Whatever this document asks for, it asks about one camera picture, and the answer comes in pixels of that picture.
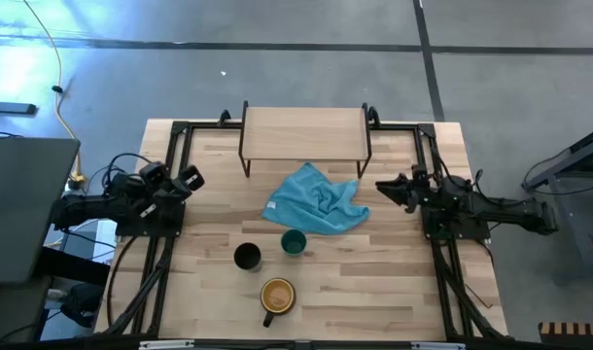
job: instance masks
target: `wooden table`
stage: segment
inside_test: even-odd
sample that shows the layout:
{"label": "wooden table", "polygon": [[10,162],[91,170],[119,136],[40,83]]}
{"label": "wooden table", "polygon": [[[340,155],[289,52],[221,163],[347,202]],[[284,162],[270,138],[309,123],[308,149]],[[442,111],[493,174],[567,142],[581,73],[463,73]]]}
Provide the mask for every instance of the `wooden table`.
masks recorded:
{"label": "wooden table", "polygon": [[[172,122],[148,121],[143,156],[164,161]],[[450,171],[470,178],[460,125],[440,122],[435,126],[439,151]],[[412,135],[372,132],[372,159],[353,200],[370,208],[369,220],[339,236],[308,234],[305,255],[296,259],[286,257],[279,244],[286,227],[264,220],[261,214],[269,195],[302,162],[259,160],[251,178],[246,178],[237,154],[238,140],[238,130],[194,132],[190,163],[199,168],[206,184],[187,201],[183,234],[176,241],[171,263],[161,337],[444,339],[433,257],[419,214],[404,213],[374,186],[375,181],[394,179],[399,172],[410,174],[411,164],[416,163]],[[316,166],[333,182],[356,178],[352,161]],[[233,263],[233,251],[243,242],[261,247],[261,272],[251,274]],[[139,288],[147,243],[146,238],[137,239],[122,259],[113,290],[114,315],[123,311]],[[489,256],[470,241],[459,242],[459,254],[466,283],[494,306],[487,308],[469,295],[493,326],[506,333]],[[273,277],[294,284],[296,306],[266,329],[259,293]],[[451,303],[458,319],[456,299]],[[152,306],[153,296],[143,329],[149,325]],[[105,328],[103,303],[96,331]]]}

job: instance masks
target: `blue cloth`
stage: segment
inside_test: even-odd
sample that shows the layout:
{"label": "blue cloth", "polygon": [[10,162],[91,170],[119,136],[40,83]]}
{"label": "blue cloth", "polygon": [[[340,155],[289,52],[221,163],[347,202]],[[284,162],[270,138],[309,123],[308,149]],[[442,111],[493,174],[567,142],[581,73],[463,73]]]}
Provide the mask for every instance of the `blue cloth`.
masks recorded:
{"label": "blue cloth", "polygon": [[262,216],[302,231],[339,234],[367,219],[369,210],[351,205],[357,181],[332,184],[307,162],[268,199]]}

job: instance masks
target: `black table leg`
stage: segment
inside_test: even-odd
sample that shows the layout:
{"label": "black table leg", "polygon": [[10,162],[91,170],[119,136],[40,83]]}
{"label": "black table leg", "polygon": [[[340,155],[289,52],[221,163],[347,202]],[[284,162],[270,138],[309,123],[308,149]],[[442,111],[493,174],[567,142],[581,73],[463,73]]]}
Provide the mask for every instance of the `black table leg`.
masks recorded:
{"label": "black table leg", "polygon": [[110,266],[42,247],[35,274],[69,278],[98,286],[105,286]]}

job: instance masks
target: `teal cup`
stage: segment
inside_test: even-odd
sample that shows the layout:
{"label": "teal cup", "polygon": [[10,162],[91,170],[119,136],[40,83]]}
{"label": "teal cup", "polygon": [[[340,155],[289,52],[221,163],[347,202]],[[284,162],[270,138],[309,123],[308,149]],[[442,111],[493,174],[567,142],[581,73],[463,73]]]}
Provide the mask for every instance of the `teal cup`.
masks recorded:
{"label": "teal cup", "polygon": [[307,245],[307,237],[305,237],[305,233],[298,229],[287,230],[281,236],[281,248],[284,253],[291,257],[298,257],[303,254],[305,245]]}

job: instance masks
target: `gray floor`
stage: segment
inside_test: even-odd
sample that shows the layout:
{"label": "gray floor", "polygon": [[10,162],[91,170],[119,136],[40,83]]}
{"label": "gray floor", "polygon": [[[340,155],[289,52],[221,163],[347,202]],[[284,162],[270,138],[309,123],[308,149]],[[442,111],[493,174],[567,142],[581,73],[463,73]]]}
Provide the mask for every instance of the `gray floor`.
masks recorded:
{"label": "gray floor", "polygon": [[[593,47],[593,0],[423,0],[433,45]],[[168,42],[419,45],[409,0],[34,1],[56,37]],[[19,1],[0,1],[0,35],[42,35]],[[217,118],[260,106],[375,105],[385,120],[432,121],[418,52],[61,50],[61,114],[82,140],[87,174],[138,149],[148,118]],[[449,122],[462,124],[483,189],[521,196],[527,168],[593,130],[593,56],[436,54]],[[0,115],[0,130],[65,137],[52,114],[52,49],[0,46],[0,100],[35,117]],[[131,169],[132,160],[124,167]],[[97,183],[92,186],[97,191]],[[511,335],[539,340],[539,321],[593,322],[593,282],[562,287],[570,237],[494,230]]]}

